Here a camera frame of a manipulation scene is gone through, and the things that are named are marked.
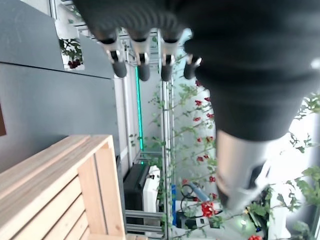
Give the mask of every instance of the cable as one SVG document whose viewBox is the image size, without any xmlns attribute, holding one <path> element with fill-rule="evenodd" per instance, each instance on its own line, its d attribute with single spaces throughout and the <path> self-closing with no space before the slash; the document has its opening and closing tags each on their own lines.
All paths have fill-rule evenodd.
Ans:
<svg viewBox="0 0 320 240">
<path fill-rule="evenodd" d="M 183 192 L 183 188 L 184 188 L 185 186 L 187 186 L 187 187 L 189 187 L 189 188 L 191 189 L 191 192 L 188 192 L 186 195 L 185 195 L 184 192 Z M 193 199 L 193 197 L 191 196 L 191 194 L 192 194 L 193 192 L 194 192 L 194 190 L 192 189 L 192 187 L 191 187 L 189 184 L 184 184 L 184 185 L 182 185 L 181 194 L 182 194 L 183 198 L 182 198 L 182 200 L 181 200 L 181 202 L 180 202 L 180 211 L 183 213 L 183 215 L 184 215 L 186 218 L 189 218 L 189 219 L 202 218 L 203 215 L 199 215 L 199 216 L 186 216 L 186 215 L 185 215 L 185 212 L 183 211 L 183 206 L 182 206 L 182 204 L 183 204 L 184 200 L 185 200 L 185 199 Z"/>
<path fill-rule="evenodd" d="M 191 192 L 188 192 L 187 194 L 184 194 L 183 188 L 186 187 L 186 186 L 191 189 Z M 193 199 L 194 197 L 191 196 L 191 194 L 192 194 L 193 192 L 194 192 L 194 190 L 193 190 L 193 188 L 192 188 L 189 184 L 183 184 L 183 185 L 182 185 L 181 194 L 182 194 L 183 197 L 182 197 L 182 200 L 181 200 L 181 202 L 180 202 L 180 211 L 183 213 L 183 215 L 184 215 L 186 218 L 189 218 L 189 219 L 197 219 L 197 218 L 203 217 L 203 215 L 200 215 L 200 216 L 186 216 L 186 215 L 185 215 L 185 211 L 183 211 L 183 202 L 184 202 L 184 200 L 185 200 L 185 199 Z M 220 209 L 220 210 L 213 210 L 213 214 L 214 214 L 214 215 L 218 215 L 218 214 L 220 214 L 220 213 L 222 213 L 222 212 L 223 212 L 222 209 Z"/>
</svg>

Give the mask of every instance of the gray panel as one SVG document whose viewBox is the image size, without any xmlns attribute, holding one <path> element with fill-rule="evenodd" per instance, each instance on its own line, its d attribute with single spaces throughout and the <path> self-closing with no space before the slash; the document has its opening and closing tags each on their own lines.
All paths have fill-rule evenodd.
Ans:
<svg viewBox="0 0 320 240">
<path fill-rule="evenodd" d="M 0 0 L 0 61 L 63 70 L 54 20 L 19 0 Z"/>
<path fill-rule="evenodd" d="M 102 46 L 81 34 L 80 43 L 83 54 L 84 71 L 78 71 L 78 73 L 113 79 L 114 70 Z"/>
<path fill-rule="evenodd" d="M 0 64 L 0 172 L 72 134 L 119 137 L 113 80 Z"/>
</svg>

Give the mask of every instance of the red flower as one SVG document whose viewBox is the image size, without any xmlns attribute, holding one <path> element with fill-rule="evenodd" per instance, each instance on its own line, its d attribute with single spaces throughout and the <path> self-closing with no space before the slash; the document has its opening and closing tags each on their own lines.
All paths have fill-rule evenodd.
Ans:
<svg viewBox="0 0 320 240">
<path fill-rule="evenodd" d="M 212 199 L 217 199 L 218 195 L 215 193 L 210 193 L 209 195 L 212 195 Z"/>
<path fill-rule="evenodd" d="M 214 183 L 216 181 L 216 178 L 214 176 L 209 177 L 209 182 Z"/>
<path fill-rule="evenodd" d="M 248 238 L 248 240 L 262 240 L 261 236 L 256 236 L 256 235 L 252 235 L 251 237 Z"/>
<path fill-rule="evenodd" d="M 206 137 L 206 141 L 207 141 L 208 143 L 213 142 L 213 141 L 214 141 L 214 137 L 213 137 L 213 136 L 207 136 L 207 137 Z"/>
<path fill-rule="evenodd" d="M 206 116 L 207 116 L 208 118 L 210 118 L 210 119 L 213 119 L 215 115 L 210 114 L 210 113 L 207 113 Z"/>
<path fill-rule="evenodd" d="M 201 210 L 204 217 L 212 217 L 214 211 L 214 203 L 210 201 L 201 203 Z"/>
<path fill-rule="evenodd" d="M 198 80 L 195 80 L 195 85 L 196 85 L 197 87 L 202 86 L 202 84 L 201 84 Z"/>
<path fill-rule="evenodd" d="M 196 106 L 201 106 L 201 104 L 202 104 L 202 101 L 195 100 L 195 105 L 196 105 Z"/>
</svg>

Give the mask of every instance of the gray wall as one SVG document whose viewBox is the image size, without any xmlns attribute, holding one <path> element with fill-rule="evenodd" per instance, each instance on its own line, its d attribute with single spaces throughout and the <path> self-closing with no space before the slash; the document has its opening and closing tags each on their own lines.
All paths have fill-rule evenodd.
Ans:
<svg viewBox="0 0 320 240">
<path fill-rule="evenodd" d="M 119 150 L 111 64 L 80 37 L 84 71 L 65 72 L 54 20 L 19 0 L 0 0 L 0 172 L 71 134 L 112 134 Z"/>
<path fill-rule="evenodd" d="M 160 96 L 160 88 L 157 88 L 161 84 L 161 76 L 158 73 L 158 68 L 150 68 L 150 79 L 148 81 L 140 81 L 140 99 L 141 99 L 141 115 L 142 115 L 142 131 L 143 136 L 148 137 L 157 137 L 161 138 L 161 127 L 157 126 L 156 123 L 152 121 L 155 119 L 155 116 L 160 115 L 162 109 L 158 108 L 158 105 L 153 105 L 149 103 L 154 98 L 154 94 L 158 93 Z M 146 151 L 161 151 L 161 149 L 152 149 L 150 146 L 153 144 L 150 140 L 145 140 L 144 143 L 147 145 Z"/>
</svg>

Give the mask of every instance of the green led strip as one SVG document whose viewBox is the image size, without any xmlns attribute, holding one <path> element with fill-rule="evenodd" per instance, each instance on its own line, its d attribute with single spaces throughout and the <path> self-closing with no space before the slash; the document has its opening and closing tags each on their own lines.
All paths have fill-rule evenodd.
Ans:
<svg viewBox="0 0 320 240">
<path fill-rule="evenodd" d="M 141 101 L 140 101 L 140 81 L 138 67 L 135 67 L 135 81 L 136 81 L 136 100 L 138 103 L 138 121 L 139 121 L 139 135 L 140 135 L 140 149 L 144 150 L 144 136 L 142 133 L 142 114 L 141 114 Z"/>
</svg>

